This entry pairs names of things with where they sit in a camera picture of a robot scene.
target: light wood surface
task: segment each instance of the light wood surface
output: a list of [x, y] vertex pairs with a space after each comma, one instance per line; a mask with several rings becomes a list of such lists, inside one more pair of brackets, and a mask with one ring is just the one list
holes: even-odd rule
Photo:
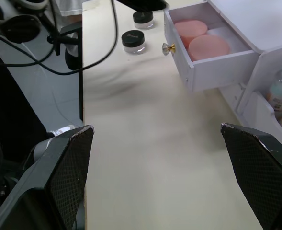
[[[171, 7], [191, 4], [170, 0]], [[116, 3], [120, 36], [133, 10]], [[84, 72], [85, 123], [95, 128], [86, 186], [90, 230], [260, 230], [237, 185], [220, 134], [237, 123], [218, 90], [188, 94], [171, 55], [161, 52], [163, 12], [144, 31], [146, 52], [119, 41]], [[110, 49], [108, 0], [84, 4], [84, 65]]]

